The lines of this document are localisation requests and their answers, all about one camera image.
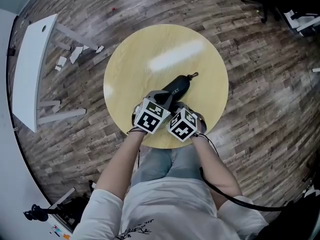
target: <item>wooden floor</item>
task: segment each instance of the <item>wooden floor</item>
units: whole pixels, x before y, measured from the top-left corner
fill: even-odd
[[[229,95],[209,137],[243,193],[267,206],[299,197],[309,172],[306,164],[320,143],[320,75],[311,72],[320,66],[320,45],[315,38],[294,34],[272,15],[262,24],[257,9],[259,4],[240,0],[31,0],[14,27],[17,49],[29,21],[55,13],[58,22],[105,47],[99,54],[84,51],[74,65],[68,60],[61,72],[55,63],[71,52],[48,48],[39,95],[61,100],[61,105],[41,114],[86,108],[86,115],[41,125],[37,133],[14,119],[28,163],[49,198],[54,202],[71,187],[88,192],[88,180],[99,178],[123,142],[125,135],[104,101],[105,68],[127,36],[154,24],[191,28],[220,52]],[[55,37],[77,45],[58,33]],[[9,60],[10,90],[16,61]]]

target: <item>person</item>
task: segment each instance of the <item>person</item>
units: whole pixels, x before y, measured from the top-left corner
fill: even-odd
[[[247,240],[268,225],[258,211],[227,200],[204,183],[201,166],[205,178],[225,194],[253,203],[200,135],[177,149],[173,163],[170,149],[153,148],[131,181],[145,134],[131,131],[107,164],[72,240]]]

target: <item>white scrap piece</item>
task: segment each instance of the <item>white scrap piece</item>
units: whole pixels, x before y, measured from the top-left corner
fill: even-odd
[[[95,51],[96,54],[100,53],[105,47],[101,45],[98,50]]]
[[[67,62],[67,58],[66,57],[62,57],[62,56],[60,56],[60,58],[59,58],[59,61],[58,61],[58,66],[61,66],[61,68],[63,68],[64,67],[64,65],[66,64],[66,62]]]
[[[72,52],[72,54],[71,54],[71,56],[70,56],[70,61],[71,61],[71,63],[73,64],[73,63],[75,63],[75,61],[76,61],[76,59],[79,57],[79,55],[82,53],[82,50],[83,50],[84,48],[82,47],[82,46],[80,46],[80,47],[76,47],[75,49],[74,49],[74,51]]]

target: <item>yellow tabletop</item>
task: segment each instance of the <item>yellow tabletop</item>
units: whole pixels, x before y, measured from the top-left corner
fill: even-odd
[[[116,125],[126,133],[133,126],[134,107],[150,91],[161,90],[179,75],[192,79],[181,101],[204,116],[207,132],[221,117],[228,98],[226,66],[216,48],[201,34],[183,26],[160,24],[143,28],[127,37],[114,51],[103,82],[107,109]],[[171,115],[144,145],[172,149],[190,144],[167,132]]]

